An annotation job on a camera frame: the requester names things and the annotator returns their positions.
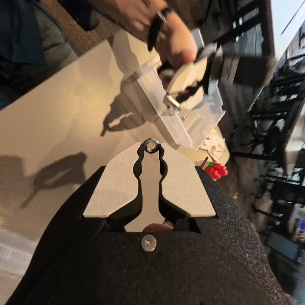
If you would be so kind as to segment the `white cloth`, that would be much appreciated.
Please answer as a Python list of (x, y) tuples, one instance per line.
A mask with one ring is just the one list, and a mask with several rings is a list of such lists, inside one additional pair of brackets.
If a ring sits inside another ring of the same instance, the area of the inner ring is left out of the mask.
[(230, 158), (225, 138), (218, 126), (209, 133), (200, 149), (206, 151), (214, 162), (222, 165), (225, 165)]

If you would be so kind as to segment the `black wrist watch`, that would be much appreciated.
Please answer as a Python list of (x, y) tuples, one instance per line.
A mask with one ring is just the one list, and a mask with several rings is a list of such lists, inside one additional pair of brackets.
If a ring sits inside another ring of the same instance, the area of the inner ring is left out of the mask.
[(158, 34), (163, 24), (166, 23), (167, 16), (172, 12), (173, 9), (169, 6), (167, 6), (163, 10), (157, 10), (148, 31), (147, 48), (149, 52), (151, 52), (152, 49), (155, 47)]

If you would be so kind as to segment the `steel hex bolt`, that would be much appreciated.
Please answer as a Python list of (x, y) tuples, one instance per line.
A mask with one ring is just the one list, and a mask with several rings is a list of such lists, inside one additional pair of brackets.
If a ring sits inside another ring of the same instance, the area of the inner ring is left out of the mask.
[(166, 108), (169, 110), (173, 110), (177, 113), (181, 111), (180, 104), (173, 98), (172, 95), (166, 94), (163, 98), (163, 103), (165, 104)]

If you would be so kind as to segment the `red toy block stack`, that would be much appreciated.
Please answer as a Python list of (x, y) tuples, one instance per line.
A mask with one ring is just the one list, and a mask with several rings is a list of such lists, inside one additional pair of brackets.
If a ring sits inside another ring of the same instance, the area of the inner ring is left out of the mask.
[(215, 162), (212, 167), (207, 167), (204, 171), (214, 180), (228, 175), (227, 167)]

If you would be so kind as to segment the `person's left forearm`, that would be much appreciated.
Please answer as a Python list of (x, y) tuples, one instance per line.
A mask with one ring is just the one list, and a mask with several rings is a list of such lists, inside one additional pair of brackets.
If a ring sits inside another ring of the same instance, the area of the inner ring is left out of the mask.
[(136, 38), (147, 42), (152, 21), (167, 7), (165, 1), (110, 0), (104, 1), (107, 13)]

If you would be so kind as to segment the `person's left hand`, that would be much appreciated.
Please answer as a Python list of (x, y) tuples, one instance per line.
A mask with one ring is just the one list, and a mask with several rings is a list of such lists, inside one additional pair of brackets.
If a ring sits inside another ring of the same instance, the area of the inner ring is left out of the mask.
[(163, 64), (169, 63), (174, 70), (193, 63), (198, 48), (196, 42), (181, 18), (171, 12), (163, 24), (155, 45), (155, 50)]

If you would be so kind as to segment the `person's grey jeans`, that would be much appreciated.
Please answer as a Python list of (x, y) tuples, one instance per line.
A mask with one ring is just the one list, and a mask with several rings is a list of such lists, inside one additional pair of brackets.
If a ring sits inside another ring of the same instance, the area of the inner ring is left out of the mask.
[(78, 59), (78, 51), (67, 38), (63, 28), (40, 4), (33, 6), (41, 35), (47, 69), (52, 74)]

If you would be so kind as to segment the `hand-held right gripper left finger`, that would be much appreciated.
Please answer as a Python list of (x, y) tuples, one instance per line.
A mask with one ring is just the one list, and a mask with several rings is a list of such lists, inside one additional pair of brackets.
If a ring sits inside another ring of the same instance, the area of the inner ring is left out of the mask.
[(107, 218), (127, 207), (142, 192), (143, 144), (135, 143), (106, 165), (83, 213), (86, 218)]

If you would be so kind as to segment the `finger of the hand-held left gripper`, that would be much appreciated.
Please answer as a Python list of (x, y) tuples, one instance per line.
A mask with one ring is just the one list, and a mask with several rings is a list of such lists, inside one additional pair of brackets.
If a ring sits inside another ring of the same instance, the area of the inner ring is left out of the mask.
[(204, 88), (200, 86), (191, 86), (185, 89), (185, 91), (178, 93), (177, 102), (181, 109), (192, 110), (204, 98)]
[(208, 58), (201, 58), (197, 62), (181, 66), (173, 75), (166, 93), (174, 95), (184, 92), (195, 82), (200, 82), (207, 68)]

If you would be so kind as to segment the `clear divided plastic bin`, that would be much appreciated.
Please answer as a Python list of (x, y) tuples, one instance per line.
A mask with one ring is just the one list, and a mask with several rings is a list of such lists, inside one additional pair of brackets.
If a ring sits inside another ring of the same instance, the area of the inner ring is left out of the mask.
[[(158, 73), (158, 68), (161, 68), (161, 61), (156, 56), (140, 68), (137, 83), (174, 142), (197, 150), (225, 114), (219, 89), (217, 87), (212, 95), (204, 94), (202, 102), (192, 110), (181, 109), (177, 113), (167, 109), (163, 103), (175, 72), (164, 69)], [(183, 116), (187, 116), (186, 121), (181, 120)]]

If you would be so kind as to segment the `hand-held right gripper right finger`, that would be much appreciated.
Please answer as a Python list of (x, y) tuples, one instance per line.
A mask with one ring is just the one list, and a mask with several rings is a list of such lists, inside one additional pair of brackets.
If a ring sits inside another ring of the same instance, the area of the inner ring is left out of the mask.
[(166, 143), (159, 145), (159, 211), (165, 218), (216, 216), (195, 165)]

